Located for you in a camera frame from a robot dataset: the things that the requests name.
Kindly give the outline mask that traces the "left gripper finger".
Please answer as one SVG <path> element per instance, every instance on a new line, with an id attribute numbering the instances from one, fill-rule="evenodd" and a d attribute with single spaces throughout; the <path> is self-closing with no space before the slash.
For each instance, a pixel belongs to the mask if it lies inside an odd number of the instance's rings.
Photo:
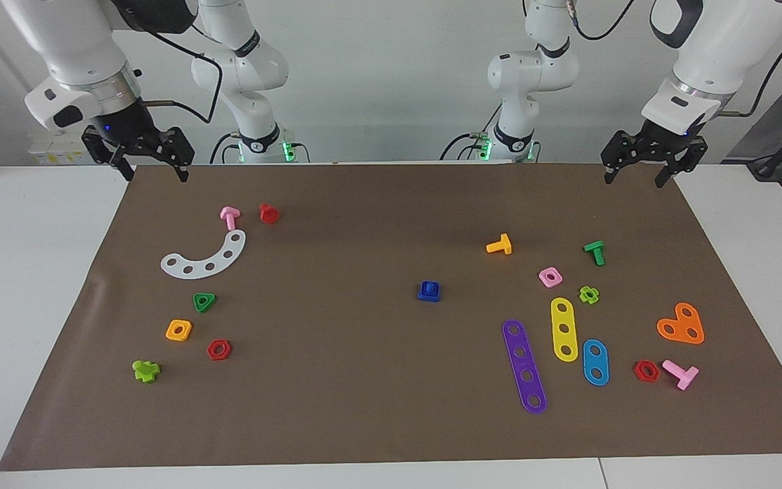
<path id="1" fill-rule="evenodd" d="M 633 160 L 636 137 L 627 132 L 617 132 L 609 139 L 600 152 L 600 158 L 605 168 L 604 180 L 606 185 L 611 185 L 620 169 L 630 165 Z"/>
<path id="2" fill-rule="evenodd" d="M 659 149 L 656 151 L 657 160 L 663 161 L 665 166 L 655 176 L 655 186 L 663 188 L 677 174 L 693 171 L 707 150 L 708 145 L 704 139 L 693 139 L 691 143 L 683 147 L 683 151 L 680 149 Z"/>

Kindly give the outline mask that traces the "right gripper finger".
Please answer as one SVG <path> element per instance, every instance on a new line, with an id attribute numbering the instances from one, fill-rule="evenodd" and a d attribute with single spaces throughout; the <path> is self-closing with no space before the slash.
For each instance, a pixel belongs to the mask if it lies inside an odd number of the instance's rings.
<path id="1" fill-rule="evenodd" d="M 180 182 L 186 183 L 189 179 L 189 168 L 195 157 L 191 143 L 180 128 L 161 131 L 159 139 L 159 161 L 173 167 Z"/>
<path id="2" fill-rule="evenodd" d="M 81 141 L 83 141 L 85 149 L 89 151 L 93 161 L 97 164 L 109 165 L 112 169 L 117 170 L 128 182 L 133 180 L 134 170 L 125 157 L 125 146 L 117 145 L 117 148 L 112 151 L 112 149 L 108 148 L 98 130 L 85 130 L 81 134 Z"/>

